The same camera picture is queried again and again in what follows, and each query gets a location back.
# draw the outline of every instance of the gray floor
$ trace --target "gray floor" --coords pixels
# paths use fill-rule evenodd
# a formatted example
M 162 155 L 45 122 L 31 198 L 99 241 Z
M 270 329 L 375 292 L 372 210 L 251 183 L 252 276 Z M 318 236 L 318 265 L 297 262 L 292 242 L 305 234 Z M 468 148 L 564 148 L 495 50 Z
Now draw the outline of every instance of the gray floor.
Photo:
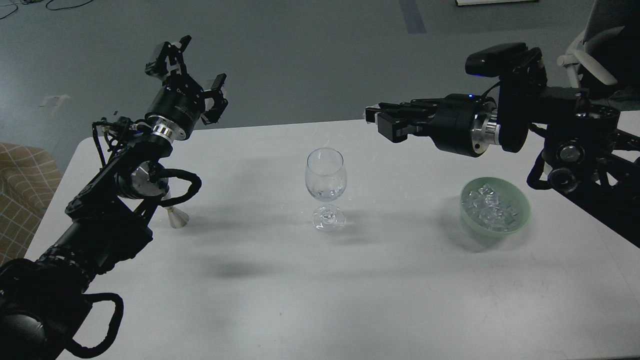
M 42 147 L 64 170 L 92 121 L 115 110 L 144 115 L 160 85 L 144 74 L 145 63 L 156 44 L 187 34 L 196 80 L 228 74 L 230 105 L 211 127 L 359 119 L 381 101 L 482 92 L 495 80 L 466 75 L 465 59 L 503 42 L 542 48 L 550 85 L 568 86 L 556 58 L 591 5 L 95 0 L 58 12 L 20 5 L 0 20 L 0 141 Z M 0 6 L 0 17 L 11 9 Z

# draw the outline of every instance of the glass stem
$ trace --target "glass stem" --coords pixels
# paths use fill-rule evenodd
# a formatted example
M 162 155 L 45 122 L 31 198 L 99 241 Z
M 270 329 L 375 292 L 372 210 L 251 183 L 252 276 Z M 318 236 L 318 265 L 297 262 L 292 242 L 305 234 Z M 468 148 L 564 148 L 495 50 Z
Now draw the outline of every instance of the glass stem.
M 323 222 L 333 222 L 335 220 L 335 213 L 333 212 L 333 210 L 324 209 L 324 211 L 322 212 L 322 219 Z

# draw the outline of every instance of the silver cone foot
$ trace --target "silver cone foot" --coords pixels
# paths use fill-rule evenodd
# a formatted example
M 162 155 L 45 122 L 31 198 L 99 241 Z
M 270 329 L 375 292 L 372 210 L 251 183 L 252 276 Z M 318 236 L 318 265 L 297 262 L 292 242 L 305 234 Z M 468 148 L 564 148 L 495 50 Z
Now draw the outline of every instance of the silver cone foot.
M 169 214 L 169 224 L 174 229 L 180 229 L 189 222 L 189 214 L 178 208 L 170 206 L 166 208 L 166 211 Z

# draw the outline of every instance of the cable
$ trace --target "cable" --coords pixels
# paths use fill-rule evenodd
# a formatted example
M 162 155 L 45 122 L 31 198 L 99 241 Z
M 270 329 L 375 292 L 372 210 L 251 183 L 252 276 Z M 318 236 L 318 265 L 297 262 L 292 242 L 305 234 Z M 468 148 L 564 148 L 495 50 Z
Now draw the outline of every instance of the cable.
M 9 16 L 9 15 L 11 15 L 11 14 L 15 13 L 16 11 L 18 11 L 18 4 L 16 4 L 16 3 L 13 3 L 13 4 L 15 5 L 15 9 L 13 9 L 13 11 L 12 11 L 12 12 L 10 12 L 10 13 L 6 14 L 5 16 L 0 17 L 0 20 L 5 19 L 5 18 L 7 18 L 7 16 Z
M 182 204 L 183 202 L 189 200 L 194 195 L 198 193 L 200 187 L 202 186 L 202 180 L 194 173 L 188 172 L 185 170 L 180 170 L 176 168 L 166 168 L 157 172 L 152 172 L 149 174 L 149 180 L 153 183 L 162 177 L 177 177 L 178 179 L 186 180 L 191 183 L 187 192 L 184 195 L 178 197 L 172 197 L 171 199 L 162 200 L 158 205 L 163 208 L 167 208 L 169 206 L 174 206 L 177 204 Z
M 68 6 L 66 8 L 57 8 L 57 9 L 52 9 L 49 7 L 49 4 L 53 3 L 55 0 L 49 0 L 46 4 L 44 4 L 44 7 L 46 7 L 47 9 L 51 10 L 51 11 L 58 11 L 58 10 L 66 10 L 66 9 L 74 9 L 74 8 L 79 8 L 80 6 L 84 6 L 90 2 L 92 2 L 93 0 L 89 0 L 86 3 L 80 4 L 80 5 L 75 5 L 75 6 Z
M 529 130 L 531 130 L 536 135 L 542 136 L 543 138 L 547 138 L 547 130 L 537 126 L 536 124 L 529 124 Z
M 118 126 L 117 123 L 108 122 L 106 124 L 112 128 L 115 128 L 115 131 L 120 131 L 119 133 L 116 132 L 116 135 L 118 136 L 117 138 L 113 136 L 109 131 L 104 132 L 104 139 L 107 141 L 107 145 L 109 146 L 107 152 L 111 153 L 111 155 L 109 155 L 108 162 L 111 162 L 111 159 L 113 159 L 116 154 L 118 154 L 122 149 L 125 148 L 126 143 L 123 143 L 122 140 L 125 138 L 126 133 L 129 131 L 129 127 L 131 126 L 132 121 L 131 119 L 127 119 L 127 122 L 123 127 Z
M 85 301 L 88 301 L 91 304 L 95 304 L 96 302 L 101 301 L 111 301 L 115 305 L 113 315 L 111 316 L 111 320 L 109 321 L 107 335 L 101 343 L 92 348 L 86 348 L 78 344 L 75 340 L 71 339 L 65 347 L 71 354 L 74 354 L 75 356 L 82 359 L 89 359 L 91 357 L 96 357 L 104 353 L 111 345 L 113 345 L 113 342 L 116 340 L 116 336 L 118 335 L 120 324 L 122 323 L 122 316 L 124 314 L 124 301 L 122 301 L 122 297 L 114 293 L 84 294 L 82 296 Z
M 536 158 L 536 162 L 527 176 L 527 185 L 534 190 L 549 190 L 551 185 L 548 181 L 540 180 L 545 169 L 545 160 L 542 158 L 542 152 Z
M 484 92 L 484 94 L 482 94 L 482 97 L 486 97 L 487 95 L 489 95 L 489 92 L 495 88 L 497 88 L 500 85 L 500 81 L 498 81 L 495 85 L 491 86 L 489 89 L 487 89 L 487 91 Z
M 98 150 L 98 155 L 100 156 L 100 162 L 102 163 L 102 167 L 107 166 L 104 161 L 104 154 L 102 153 L 102 147 L 100 146 L 100 140 L 98 139 L 98 126 L 104 125 L 104 121 L 102 122 L 94 122 L 91 124 L 93 142 L 95 143 L 95 148 Z

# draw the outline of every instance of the green bowl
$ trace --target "green bowl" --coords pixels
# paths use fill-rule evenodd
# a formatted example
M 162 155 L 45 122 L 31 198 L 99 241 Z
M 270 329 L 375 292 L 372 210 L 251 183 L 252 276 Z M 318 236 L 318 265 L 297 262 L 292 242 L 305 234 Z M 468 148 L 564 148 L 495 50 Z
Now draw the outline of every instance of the green bowl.
M 500 195 L 499 199 L 501 203 L 510 204 L 517 211 L 518 214 L 514 217 L 516 224 L 513 230 L 494 231 L 485 227 L 484 224 L 476 222 L 467 213 L 463 204 L 463 198 L 472 190 L 480 189 L 484 184 L 489 184 L 489 186 L 491 186 Z M 491 237 L 507 236 L 517 233 L 527 225 L 529 218 L 531 217 L 531 206 L 522 191 L 508 181 L 498 179 L 496 177 L 479 177 L 475 180 L 471 180 L 462 189 L 462 192 L 460 193 L 460 214 L 464 223 L 478 234 Z

